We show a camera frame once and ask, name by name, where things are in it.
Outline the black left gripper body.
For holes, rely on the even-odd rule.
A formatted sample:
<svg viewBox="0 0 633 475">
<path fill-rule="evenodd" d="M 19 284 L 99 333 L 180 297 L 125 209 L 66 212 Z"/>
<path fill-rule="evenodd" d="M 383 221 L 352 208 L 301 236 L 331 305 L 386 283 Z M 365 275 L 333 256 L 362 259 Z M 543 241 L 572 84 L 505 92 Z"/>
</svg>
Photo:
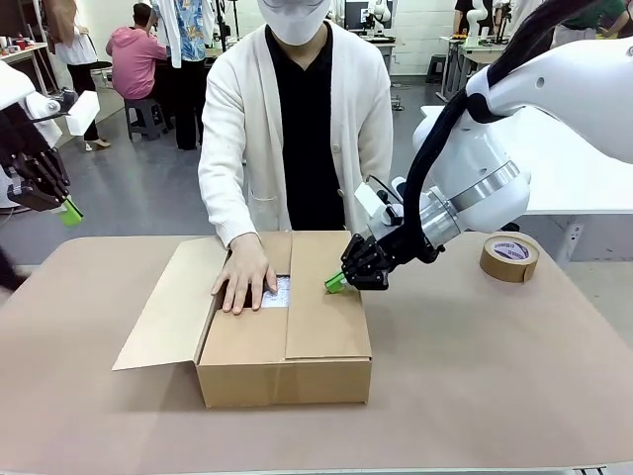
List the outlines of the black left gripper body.
<svg viewBox="0 0 633 475">
<path fill-rule="evenodd" d="M 19 104 L 1 111 L 1 162 L 11 163 L 19 154 L 39 156 L 50 145 Z"/>
</svg>

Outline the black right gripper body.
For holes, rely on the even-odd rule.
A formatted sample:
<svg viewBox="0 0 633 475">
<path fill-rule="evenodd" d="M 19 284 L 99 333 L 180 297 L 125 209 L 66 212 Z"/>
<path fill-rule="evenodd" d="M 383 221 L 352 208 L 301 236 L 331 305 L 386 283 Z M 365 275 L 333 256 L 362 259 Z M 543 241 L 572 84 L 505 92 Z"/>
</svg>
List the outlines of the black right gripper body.
<svg viewBox="0 0 633 475">
<path fill-rule="evenodd" d="M 365 269 L 392 272 L 396 267 L 413 260 L 426 262 L 426 236 L 420 227 L 386 227 L 374 225 L 368 228 L 371 260 Z"/>
</svg>

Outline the person's right hand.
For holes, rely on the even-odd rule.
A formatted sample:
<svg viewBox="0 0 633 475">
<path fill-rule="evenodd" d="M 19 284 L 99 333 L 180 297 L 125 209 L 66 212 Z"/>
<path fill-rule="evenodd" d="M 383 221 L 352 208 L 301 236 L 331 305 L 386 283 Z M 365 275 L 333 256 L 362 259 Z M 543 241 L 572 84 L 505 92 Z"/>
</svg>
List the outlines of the person's right hand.
<svg viewBox="0 0 633 475">
<path fill-rule="evenodd" d="M 277 291 L 276 273 L 257 234 L 244 234 L 230 242 L 228 259 L 212 294 L 217 295 L 221 290 L 225 290 L 223 311 L 234 315 L 242 312 L 247 294 L 251 296 L 251 308 L 258 310 L 264 291 Z"/>
</svg>

